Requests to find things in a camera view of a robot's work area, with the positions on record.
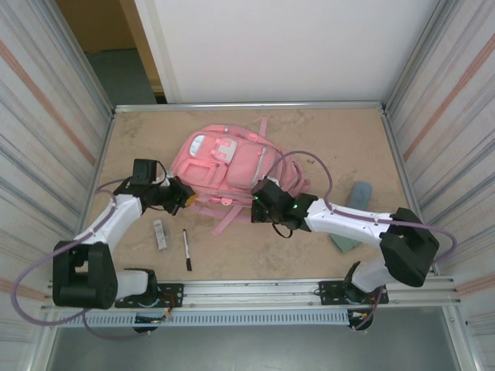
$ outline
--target metal wall panel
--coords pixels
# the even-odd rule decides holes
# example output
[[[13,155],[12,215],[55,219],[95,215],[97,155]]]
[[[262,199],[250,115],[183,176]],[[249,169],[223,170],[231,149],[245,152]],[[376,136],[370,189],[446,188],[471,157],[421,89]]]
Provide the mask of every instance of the metal wall panel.
[[[111,105],[52,2],[0,2],[0,369],[21,369],[33,327],[13,310],[12,281],[80,225]],[[38,312],[50,266],[20,304]]]
[[[442,21],[409,84],[387,107],[424,221],[459,240],[440,268],[456,279],[489,368],[495,367],[495,2],[458,1]]]

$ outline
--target black mounting plate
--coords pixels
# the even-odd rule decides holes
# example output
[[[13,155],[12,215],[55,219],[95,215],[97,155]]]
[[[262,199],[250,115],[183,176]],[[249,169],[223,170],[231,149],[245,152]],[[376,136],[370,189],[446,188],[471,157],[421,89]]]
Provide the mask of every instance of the black mounting plate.
[[[343,281],[321,281],[318,283],[318,290],[315,294],[319,296],[322,305],[349,305],[353,304],[346,300],[343,295]],[[380,288],[375,289],[374,297],[377,298],[380,293]],[[371,305],[370,295],[367,295],[363,303],[360,305]],[[388,304],[387,287],[384,288],[384,293],[381,295],[380,302],[378,304]]]
[[[151,305],[143,305],[134,298],[126,297],[115,302],[116,308],[180,308],[183,306],[184,284],[158,284],[159,298]],[[168,295],[161,295],[162,292],[172,294],[174,302]]]

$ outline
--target white wall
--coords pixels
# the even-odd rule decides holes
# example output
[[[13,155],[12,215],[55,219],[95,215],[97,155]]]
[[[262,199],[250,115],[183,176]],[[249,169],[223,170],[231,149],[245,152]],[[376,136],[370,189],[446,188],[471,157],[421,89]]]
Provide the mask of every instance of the white wall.
[[[171,103],[383,100],[438,0],[135,0]]]

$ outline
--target backpack pocket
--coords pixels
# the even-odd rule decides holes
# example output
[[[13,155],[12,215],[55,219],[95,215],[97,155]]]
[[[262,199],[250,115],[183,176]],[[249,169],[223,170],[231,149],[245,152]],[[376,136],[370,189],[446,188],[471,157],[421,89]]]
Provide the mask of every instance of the backpack pocket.
[[[216,188],[224,180],[226,172],[225,164],[188,158],[180,164],[177,176],[192,186]]]
[[[239,189],[252,189],[262,179],[278,158],[278,152],[271,146],[258,143],[247,143],[237,146],[230,163],[227,184]],[[278,179],[281,165],[273,171],[272,176]]]

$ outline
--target eraser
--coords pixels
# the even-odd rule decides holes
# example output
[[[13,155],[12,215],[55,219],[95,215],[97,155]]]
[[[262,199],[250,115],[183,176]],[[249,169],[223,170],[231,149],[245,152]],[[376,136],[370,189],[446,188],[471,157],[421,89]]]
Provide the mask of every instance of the eraser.
[[[165,239],[165,232],[163,231],[162,221],[160,219],[153,222],[155,227],[156,242],[158,244],[158,250],[164,250],[167,248],[167,242]]]

